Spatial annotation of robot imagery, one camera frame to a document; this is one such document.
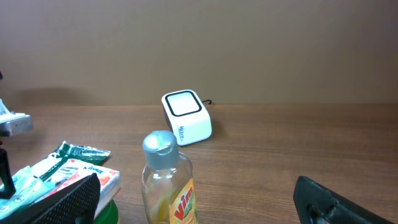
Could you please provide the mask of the teal snack packet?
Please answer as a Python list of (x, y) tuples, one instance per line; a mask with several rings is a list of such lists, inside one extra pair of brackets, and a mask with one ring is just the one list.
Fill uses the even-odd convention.
[(1, 219), (5, 219), (18, 209), (29, 206), (55, 188), (33, 174), (30, 166), (19, 170), (12, 176), (15, 194), (10, 199), (1, 199)]

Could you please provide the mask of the green sponge package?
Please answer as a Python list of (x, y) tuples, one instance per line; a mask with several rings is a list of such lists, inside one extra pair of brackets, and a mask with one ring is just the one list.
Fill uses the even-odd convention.
[(59, 185), (84, 166), (100, 166), (110, 156), (110, 151), (91, 146), (73, 145), (66, 141), (45, 159), (31, 167), (32, 174), (44, 182)]

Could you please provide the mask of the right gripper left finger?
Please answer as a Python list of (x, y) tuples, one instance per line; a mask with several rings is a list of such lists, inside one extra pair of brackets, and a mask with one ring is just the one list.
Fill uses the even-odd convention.
[(9, 215), (1, 220), (1, 224), (92, 224), (99, 200), (100, 181), (96, 174), (91, 174), (38, 203)]

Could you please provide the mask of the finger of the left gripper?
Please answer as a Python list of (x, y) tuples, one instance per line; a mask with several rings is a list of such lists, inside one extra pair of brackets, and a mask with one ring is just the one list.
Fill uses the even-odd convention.
[(13, 183), (8, 156), (5, 149), (1, 149), (1, 180), (3, 182), (1, 199), (10, 199), (15, 194), (16, 188)]

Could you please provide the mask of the red tissue pack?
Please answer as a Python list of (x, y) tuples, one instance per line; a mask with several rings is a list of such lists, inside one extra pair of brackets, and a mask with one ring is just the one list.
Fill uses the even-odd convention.
[(113, 197), (120, 190), (120, 173), (117, 170), (112, 170), (103, 166), (96, 166), (78, 159), (67, 160), (64, 165), (52, 174), (49, 182), (51, 184), (55, 184), (55, 188), (35, 202), (37, 203), (91, 174), (96, 174), (100, 183), (100, 197), (95, 212), (95, 218), (97, 218), (105, 206), (110, 203)]

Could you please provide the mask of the yellow dish soap bottle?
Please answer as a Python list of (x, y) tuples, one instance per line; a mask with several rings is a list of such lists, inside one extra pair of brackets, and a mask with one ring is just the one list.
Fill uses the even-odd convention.
[(142, 198), (149, 223), (198, 224), (197, 197), (190, 159), (170, 131), (153, 131), (142, 143), (146, 165)]

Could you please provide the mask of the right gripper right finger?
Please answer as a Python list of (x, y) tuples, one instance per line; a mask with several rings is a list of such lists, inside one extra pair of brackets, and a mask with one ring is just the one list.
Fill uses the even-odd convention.
[(304, 224), (393, 224), (306, 176), (297, 179), (294, 204)]

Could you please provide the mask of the green lidded cup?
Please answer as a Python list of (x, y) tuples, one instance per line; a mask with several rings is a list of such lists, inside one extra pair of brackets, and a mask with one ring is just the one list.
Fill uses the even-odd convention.
[(94, 224), (118, 224), (119, 211), (114, 200), (110, 201), (107, 206), (99, 213), (93, 222)]

